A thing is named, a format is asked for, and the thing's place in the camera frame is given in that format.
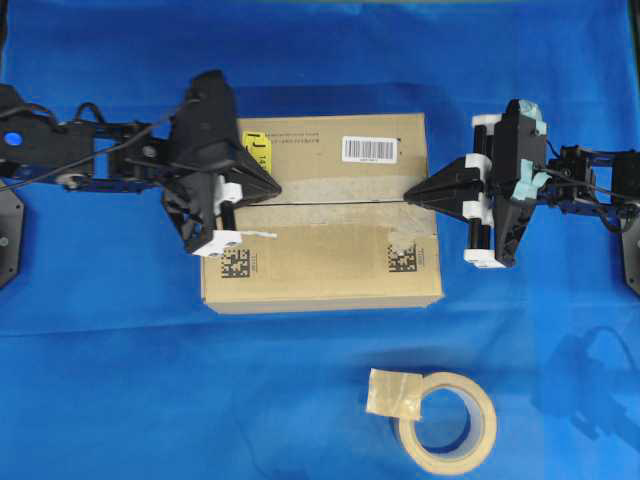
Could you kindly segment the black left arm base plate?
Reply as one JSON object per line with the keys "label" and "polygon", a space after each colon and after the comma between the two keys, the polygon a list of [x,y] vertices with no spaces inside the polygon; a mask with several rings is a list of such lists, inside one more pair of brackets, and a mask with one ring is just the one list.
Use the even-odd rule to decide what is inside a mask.
{"label": "black left arm base plate", "polygon": [[5,287],[19,273],[24,204],[12,190],[1,193],[0,283]]}

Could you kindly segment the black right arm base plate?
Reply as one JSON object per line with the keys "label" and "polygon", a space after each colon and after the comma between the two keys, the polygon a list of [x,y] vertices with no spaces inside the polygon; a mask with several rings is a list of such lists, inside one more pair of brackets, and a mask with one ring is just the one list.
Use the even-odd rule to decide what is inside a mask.
{"label": "black right arm base plate", "polygon": [[639,283],[639,232],[628,231],[621,237],[621,255],[626,285],[636,294]]}

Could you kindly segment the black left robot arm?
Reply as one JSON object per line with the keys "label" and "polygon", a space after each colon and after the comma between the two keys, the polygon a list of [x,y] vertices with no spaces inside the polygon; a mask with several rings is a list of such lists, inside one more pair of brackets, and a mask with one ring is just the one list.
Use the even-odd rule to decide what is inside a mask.
{"label": "black left robot arm", "polygon": [[1,87],[1,175],[13,189],[52,183],[71,192],[162,191],[161,203],[186,252],[220,256],[241,243],[237,209],[281,194],[277,181],[241,143],[235,97],[223,73],[194,77],[167,116],[167,138],[154,124],[112,123],[92,102],[60,122]]}

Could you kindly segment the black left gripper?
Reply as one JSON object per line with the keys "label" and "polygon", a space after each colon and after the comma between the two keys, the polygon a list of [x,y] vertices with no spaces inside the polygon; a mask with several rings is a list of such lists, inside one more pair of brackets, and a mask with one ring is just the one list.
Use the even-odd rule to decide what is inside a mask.
{"label": "black left gripper", "polygon": [[242,243],[235,210],[281,194],[242,145],[235,97],[220,70],[191,80],[171,121],[162,206],[187,253],[216,257]]}

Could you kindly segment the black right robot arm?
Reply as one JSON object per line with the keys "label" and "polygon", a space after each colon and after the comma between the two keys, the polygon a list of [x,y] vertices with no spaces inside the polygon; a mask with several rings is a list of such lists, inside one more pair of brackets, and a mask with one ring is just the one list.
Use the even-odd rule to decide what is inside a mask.
{"label": "black right robot arm", "polygon": [[466,223],[464,259],[473,266],[513,267],[539,205],[597,217],[619,235],[638,222],[638,152],[555,150],[539,106],[524,99],[474,116],[472,128],[472,152],[411,187],[404,200]]}

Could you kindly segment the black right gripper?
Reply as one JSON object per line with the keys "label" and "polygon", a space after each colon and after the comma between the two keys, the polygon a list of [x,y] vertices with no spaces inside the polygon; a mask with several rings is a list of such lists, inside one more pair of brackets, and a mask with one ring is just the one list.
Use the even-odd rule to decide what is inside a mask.
{"label": "black right gripper", "polygon": [[[547,124],[539,106],[513,99],[501,114],[472,118],[473,152],[411,187],[404,200],[469,223],[464,260],[476,268],[510,268],[550,179]],[[448,192],[471,184],[473,192]]]}

